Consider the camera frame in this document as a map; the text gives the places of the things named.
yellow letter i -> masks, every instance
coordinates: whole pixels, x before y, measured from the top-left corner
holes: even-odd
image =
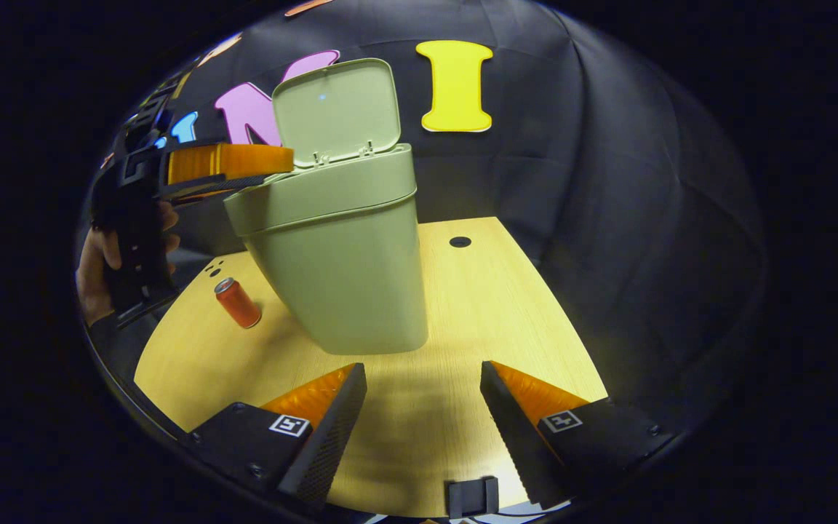
[[[480,64],[489,47],[460,40],[433,40],[416,46],[432,62],[432,110],[422,117],[430,132],[483,132],[492,119],[480,106]]]

orange object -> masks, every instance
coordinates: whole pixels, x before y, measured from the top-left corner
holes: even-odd
[[[309,424],[312,424],[312,429],[315,430],[319,427],[319,422],[322,422],[322,417],[329,410],[329,406],[335,400],[335,395],[342,388],[342,384],[345,383],[345,379],[348,378],[348,374],[354,366],[354,364],[349,364],[344,368],[338,368],[331,373],[322,375],[315,381],[303,384],[295,390],[267,402],[260,409],[290,415],[290,417],[305,418],[309,421]]]
[[[167,183],[223,173],[226,180],[293,170],[293,150],[263,143],[216,143],[177,149],[167,160]]]
[[[322,4],[328,4],[329,2],[332,2],[332,0],[311,0],[310,2],[306,2],[305,4],[299,4],[299,6],[293,7],[293,9],[287,11],[285,14],[283,14],[283,16],[292,17],[294,15],[302,13],[303,11],[309,11],[310,9],[313,9],[313,7],[319,7]]]
[[[526,375],[519,369],[510,368],[499,362],[490,362],[533,426],[538,427],[539,420],[548,415],[588,404],[588,401],[578,395],[569,394],[548,382],[539,381],[538,378]]]
[[[229,193],[231,191],[234,191],[234,190],[233,189],[219,189],[218,191],[210,191],[209,193],[198,193],[196,195],[183,196],[182,199],[176,199],[176,200],[174,200],[174,202],[177,202],[177,203],[175,203],[175,205],[181,205],[182,203],[183,203],[183,205],[188,205],[188,203],[199,202],[199,200],[201,200],[201,199],[206,199],[207,197],[212,197],[214,195],[218,195],[219,193]]]
[[[219,282],[215,286],[215,297],[242,328],[251,328],[263,316],[236,279],[229,277]]]

trash can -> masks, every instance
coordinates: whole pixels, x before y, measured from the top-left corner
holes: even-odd
[[[391,354],[428,338],[412,147],[393,72],[336,63],[273,93],[292,172],[224,200],[276,294],[330,354]]]

soda can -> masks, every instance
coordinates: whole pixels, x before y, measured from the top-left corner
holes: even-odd
[[[224,279],[215,286],[215,297],[242,328],[251,328],[260,321],[260,309],[250,301],[239,281]]]

wooden table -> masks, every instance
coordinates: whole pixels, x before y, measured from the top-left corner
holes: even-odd
[[[449,240],[471,239],[456,248]],[[213,260],[144,348],[135,382],[190,431],[230,402],[262,405],[363,362],[367,396],[329,502],[405,517],[444,517],[446,480],[499,479],[500,507],[527,500],[479,391],[495,360],[585,398],[606,396],[554,295],[496,218],[420,223],[429,338],[406,354],[331,355],[307,338],[248,252]],[[216,276],[210,273],[218,271]],[[263,306],[242,329],[213,294],[226,277]]]

